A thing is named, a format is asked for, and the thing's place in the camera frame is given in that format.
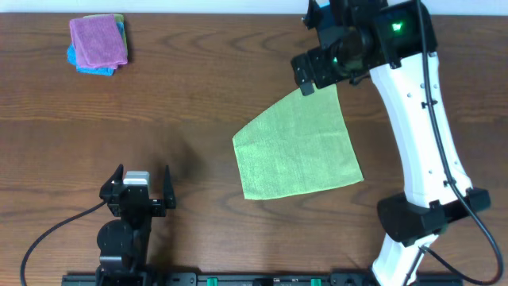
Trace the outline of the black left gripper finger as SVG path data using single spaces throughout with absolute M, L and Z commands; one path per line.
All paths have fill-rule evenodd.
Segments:
M 174 188 L 171 182 L 171 173 L 168 165 L 164 169 L 163 195 L 165 201 L 175 201 Z
M 123 164 L 119 164 L 114 171 L 113 175 L 110 177 L 110 182 L 112 184 L 121 184 L 123 180 L 124 166 Z

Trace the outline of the light green microfiber cloth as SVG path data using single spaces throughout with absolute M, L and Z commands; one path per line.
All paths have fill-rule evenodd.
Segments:
M 280 199 L 346 187 L 364 177 L 337 89 L 280 99 L 233 136 L 244 197 Z

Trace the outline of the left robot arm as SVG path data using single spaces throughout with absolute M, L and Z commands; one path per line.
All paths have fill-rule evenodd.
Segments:
M 168 166 L 164 169 L 163 197 L 150 197 L 150 174 L 125 172 L 119 164 L 101 186 L 99 198 L 115 217 L 98 232 L 100 249 L 97 285 L 165 285 L 166 276 L 147 264 L 152 220 L 176 208 Z

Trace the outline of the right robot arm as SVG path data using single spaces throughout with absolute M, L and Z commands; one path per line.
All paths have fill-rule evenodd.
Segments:
M 303 23 L 319 46 L 293 58 L 304 95 L 369 78 L 386 107 L 398 146 L 404 190 L 378 202 L 385 231 L 371 267 L 377 285 L 462 284 L 464 276 L 418 274 L 422 258 L 448 226 L 491 205 L 474 187 L 453 143 L 439 83 L 437 39 L 417 1 L 310 2 Z

